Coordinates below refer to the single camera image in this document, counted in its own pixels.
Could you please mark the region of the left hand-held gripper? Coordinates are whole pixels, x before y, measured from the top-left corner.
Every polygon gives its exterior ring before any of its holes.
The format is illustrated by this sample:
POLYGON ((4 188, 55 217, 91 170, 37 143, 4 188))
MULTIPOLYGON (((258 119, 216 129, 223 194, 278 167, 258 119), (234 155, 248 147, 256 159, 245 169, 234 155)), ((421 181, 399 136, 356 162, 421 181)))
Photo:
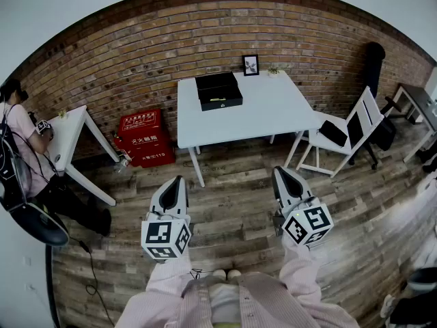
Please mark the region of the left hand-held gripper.
POLYGON ((150 211, 153 213, 148 213, 141 223, 141 246, 157 262, 181 258, 191 239, 190 217, 158 214, 176 205, 179 215, 187 214, 188 194, 182 176, 176 176, 158 188, 151 199, 150 211))

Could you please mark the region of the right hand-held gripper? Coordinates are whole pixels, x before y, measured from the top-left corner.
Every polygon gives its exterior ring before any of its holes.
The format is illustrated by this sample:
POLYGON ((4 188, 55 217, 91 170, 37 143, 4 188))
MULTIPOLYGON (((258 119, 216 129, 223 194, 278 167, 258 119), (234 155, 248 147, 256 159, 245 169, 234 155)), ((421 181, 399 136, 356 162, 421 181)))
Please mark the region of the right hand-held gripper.
POLYGON ((274 196, 281 209, 273 216, 277 236, 285 235, 295 245, 320 242, 334 227, 326 204, 312 197, 307 181, 293 169, 276 166, 272 171, 274 196), (299 201, 292 206, 290 201, 299 201))

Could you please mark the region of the black box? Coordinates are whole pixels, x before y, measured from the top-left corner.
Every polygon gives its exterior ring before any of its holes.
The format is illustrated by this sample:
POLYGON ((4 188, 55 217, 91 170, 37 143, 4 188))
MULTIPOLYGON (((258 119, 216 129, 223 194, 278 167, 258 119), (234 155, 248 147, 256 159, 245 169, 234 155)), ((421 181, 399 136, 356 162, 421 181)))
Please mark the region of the black box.
POLYGON ((232 72, 196 77, 195 82, 202 111, 235 107, 243 103, 237 79, 232 72), (211 98, 226 98, 226 101, 210 102, 211 98))

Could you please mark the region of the person's left forearm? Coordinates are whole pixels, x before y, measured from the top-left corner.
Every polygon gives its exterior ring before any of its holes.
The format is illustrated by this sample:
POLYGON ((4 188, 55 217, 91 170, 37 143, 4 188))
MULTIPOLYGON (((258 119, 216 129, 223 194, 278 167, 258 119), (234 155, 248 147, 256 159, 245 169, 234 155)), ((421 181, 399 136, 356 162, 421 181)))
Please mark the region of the person's left forearm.
POLYGON ((180 298, 187 285, 195 280, 192 270, 189 249, 186 248, 180 258, 167 259, 154 267, 145 291, 180 298))

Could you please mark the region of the person's right forearm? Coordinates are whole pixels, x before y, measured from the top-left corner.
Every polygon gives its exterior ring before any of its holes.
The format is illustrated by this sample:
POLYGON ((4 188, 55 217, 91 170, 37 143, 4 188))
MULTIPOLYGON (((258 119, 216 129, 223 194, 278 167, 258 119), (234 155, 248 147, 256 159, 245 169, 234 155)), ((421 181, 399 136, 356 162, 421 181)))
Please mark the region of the person's right forearm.
POLYGON ((279 280, 286 285, 290 294, 301 303, 321 303, 322 292, 316 282, 319 266, 309 248, 295 244, 287 235, 282 236, 281 244, 285 250, 285 255, 279 280))

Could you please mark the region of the red fire equipment box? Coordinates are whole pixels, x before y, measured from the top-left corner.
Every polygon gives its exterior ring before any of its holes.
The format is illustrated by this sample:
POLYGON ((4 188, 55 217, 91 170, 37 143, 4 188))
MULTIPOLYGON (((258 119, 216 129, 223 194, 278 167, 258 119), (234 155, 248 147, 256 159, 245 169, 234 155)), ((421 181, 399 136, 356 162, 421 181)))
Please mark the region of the red fire equipment box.
POLYGON ((160 109, 121 117, 114 143, 133 167, 175 163, 175 150, 160 109))

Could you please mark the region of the black pouch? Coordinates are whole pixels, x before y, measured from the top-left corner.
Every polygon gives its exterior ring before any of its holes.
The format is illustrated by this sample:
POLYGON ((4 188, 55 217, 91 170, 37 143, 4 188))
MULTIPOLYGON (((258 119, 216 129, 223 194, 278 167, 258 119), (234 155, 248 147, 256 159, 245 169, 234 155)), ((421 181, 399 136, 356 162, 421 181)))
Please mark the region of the black pouch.
POLYGON ((329 120, 324 121, 318 132, 340 147, 345 146, 348 138, 340 128, 329 120))

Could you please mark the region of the white square table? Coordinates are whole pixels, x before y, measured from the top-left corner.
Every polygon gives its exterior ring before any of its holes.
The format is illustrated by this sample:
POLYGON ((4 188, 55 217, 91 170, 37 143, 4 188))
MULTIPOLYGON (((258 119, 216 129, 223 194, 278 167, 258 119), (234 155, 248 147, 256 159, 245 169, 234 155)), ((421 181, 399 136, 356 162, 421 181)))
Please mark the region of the white square table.
POLYGON ((272 78, 266 71, 255 76, 235 74, 242 104, 202 111, 193 78, 178 82, 178 147, 187 149, 204 186, 197 161, 199 147, 228 141, 318 129, 321 122, 300 90, 284 72, 272 78))

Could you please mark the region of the white wooden chair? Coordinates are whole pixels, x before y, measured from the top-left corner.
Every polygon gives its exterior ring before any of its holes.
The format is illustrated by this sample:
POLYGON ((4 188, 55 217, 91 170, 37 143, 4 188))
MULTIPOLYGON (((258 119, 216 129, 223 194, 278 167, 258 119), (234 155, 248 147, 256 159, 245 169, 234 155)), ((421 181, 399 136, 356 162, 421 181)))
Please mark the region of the white wooden chair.
POLYGON ((334 139, 324 135, 321 126, 308 129, 308 135, 306 137, 307 147, 302 154, 296 169, 307 169, 313 172, 327 174, 331 178, 344 167, 357 150, 367 141, 367 139, 369 139, 384 117, 380 113, 376 100, 372 96, 369 87, 366 87, 363 90, 363 93, 346 119, 338 118, 334 115, 319 111, 316 111, 315 115, 322 124, 327 124, 333 133, 338 130, 341 133, 343 143, 339 145, 334 141, 334 139), (360 128, 359 132, 362 134, 356 143, 352 143, 351 138, 355 136, 357 132, 348 128, 348 125, 353 118, 358 119, 358 126, 360 128), (342 154, 344 155, 344 158, 334 170, 325 169, 320 167, 320 150, 342 154))

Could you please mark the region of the person's pink striped shirt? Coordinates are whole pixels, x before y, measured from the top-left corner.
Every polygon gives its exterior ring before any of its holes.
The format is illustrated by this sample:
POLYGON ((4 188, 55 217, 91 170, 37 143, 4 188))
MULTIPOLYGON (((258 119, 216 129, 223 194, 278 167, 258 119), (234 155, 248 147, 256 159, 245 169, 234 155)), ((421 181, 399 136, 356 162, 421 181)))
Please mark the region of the person's pink striped shirt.
MULTIPOLYGON (((240 328, 359 328, 338 305, 324 303, 314 279, 243 275, 238 279, 240 328)), ((131 298, 115 328, 218 328, 205 279, 173 296, 147 290, 131 298)))

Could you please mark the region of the white side table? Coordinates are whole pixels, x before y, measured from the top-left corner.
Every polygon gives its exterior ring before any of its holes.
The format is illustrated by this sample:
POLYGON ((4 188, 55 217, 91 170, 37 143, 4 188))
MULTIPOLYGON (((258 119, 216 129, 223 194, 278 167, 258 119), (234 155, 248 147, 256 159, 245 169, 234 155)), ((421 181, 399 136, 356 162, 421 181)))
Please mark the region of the white side table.
POLYGON ((92 181, 82 175, 72 164, 72 157, 84 125, 88 127, 107 154, 109 154, 116 163, 120 161, 118 154, 101 133, 90 114, 88 114, 87 106, 83 105, 70 110, 65 114, 64 119, 57 116, 49 120, 48 123, 54 130, 54 138, 48 146, 48 154, 56 170, 69 175, 69 177, 109 206, 115 206, 116 201, 114 198, 106 194, 92 181))

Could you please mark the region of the dark desk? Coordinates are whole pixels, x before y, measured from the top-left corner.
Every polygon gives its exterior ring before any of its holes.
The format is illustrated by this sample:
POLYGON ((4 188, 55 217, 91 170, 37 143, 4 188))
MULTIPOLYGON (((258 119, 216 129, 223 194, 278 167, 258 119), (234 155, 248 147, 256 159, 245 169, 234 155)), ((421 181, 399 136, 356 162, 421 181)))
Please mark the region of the dark desk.
POLYGON ((436 138, 437 102, 429 97, 424 88, 405 83, 399 84, 399 87, 391 100, 397 104, 402 96, 405 96, 412 104, 412 108, 418 111, 419 115, 423 117, 424 123, 428 129, 428 132, 426 132, 426 134, 421 138, 419 143, 404 157, 403 162, 407 163, 415 153, 428 142, 429 139, 432 137, 436 138))

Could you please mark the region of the black picture frame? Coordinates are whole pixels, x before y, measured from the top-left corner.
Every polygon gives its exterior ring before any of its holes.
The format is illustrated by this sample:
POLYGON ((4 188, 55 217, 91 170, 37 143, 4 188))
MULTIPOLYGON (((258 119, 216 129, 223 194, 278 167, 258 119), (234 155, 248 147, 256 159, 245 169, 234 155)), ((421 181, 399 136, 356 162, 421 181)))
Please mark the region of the black picture frame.
POLYGON ((243 55, 242 63, 244 76, 247 77, 259 75, 258 55, 243 55))

